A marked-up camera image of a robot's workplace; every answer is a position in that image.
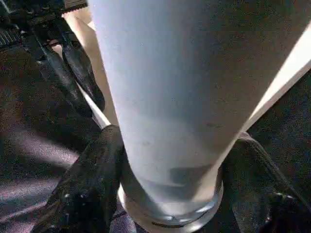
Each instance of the dark fabric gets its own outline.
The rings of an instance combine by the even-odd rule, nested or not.
[[[22,50],[1,53],[0,67],[0,232],[30,232],[44,214],[46,201],[61,176],[86,146],[99,137],[100,130],[91,119],[76,114],[62,94],[44,82],[27,53]],[[304,97],[308,91],[303,93],[301,104],[306,107],[308,100]],[[287,142],[291,134],[283,136]],[[252,232],[258,228],[265,216],[260,214],[267,213],[258,211],[264,207],[262,201],[267,201],[261,198],[280,189],[284,191],[282,179],[266,176],[274,176],[271,170],[277,166],[271,164],[277,165],[278,161],[274,159],[270,161],[261,145],[243,134],[223,166],[225,194],[220,209],[199,232]],[[145,231],[118,202],[110,232]]]
[[[249,129],[311,206],[311,71]]]

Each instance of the cylinder base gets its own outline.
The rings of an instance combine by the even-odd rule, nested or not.
[[[126,210],[126,212],[131,216],[131,218],[142,228],[147,230],[151,233],[191,233],[194,231],[197,231],[198,229],[202,228],[204,225],[206,225],[216,214],[220,203],[222,201],[224,193],[224,185],[221,184],[221,188],[219,189],[219,192],[215,193],[215,197],[213,200],[215,201],[215,204],[212,208],[208,209],[205,213],[202,213],[202,215],[191,222],[188,222],[186,224],[180,223],[180,225],[166,225],[162,223],[158,223],[158,219],[154,219],[150,217],[149,215],[143,213],[141,209],[138,207],[138,204],[135,203],[133,200],[130,200],[127,198],[122,186],[120,186],[118,195],[121,201],[121,204],[123,208]]]

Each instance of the white cylinder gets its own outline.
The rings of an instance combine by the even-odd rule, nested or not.
[[[130,171],[146,214],[186,216],[310,19],[310,4],[90,0]]]

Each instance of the black grip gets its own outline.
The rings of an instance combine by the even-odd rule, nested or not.
[[[83,48],[81,47],[76,49],[70,42],[64,43],[63,59],[64,62],[70,67],[80,86],[92,98],[96,105],[101,110],[104,110],[104,96],[96,84],[91,61],[83,51]]]
[[[92,110],[60,56],[53,50],[42,49],[44,50],[45,57],[43,60],[37,61],[37,63],[43,78],[58,88],[79,114],[85,117],[92,117]]]

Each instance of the metal base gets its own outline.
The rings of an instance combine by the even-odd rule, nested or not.
[[[126,212],[131,216],[131,218],[139,224],[146,231],[151,233],[191,233],[197,231],[206,225],[216,214],[220,203],[222,201],[224,193],[223,183],[215,195],[217,195],[214,200],[216,200],[215,205],[203,213],[198,219],[186,223],[184,225],[164,225],[158,224],[158,219],[152,218],[141,211],[140,207],[134,201],[126,197],[122,186],[118,192],[121,204]]]

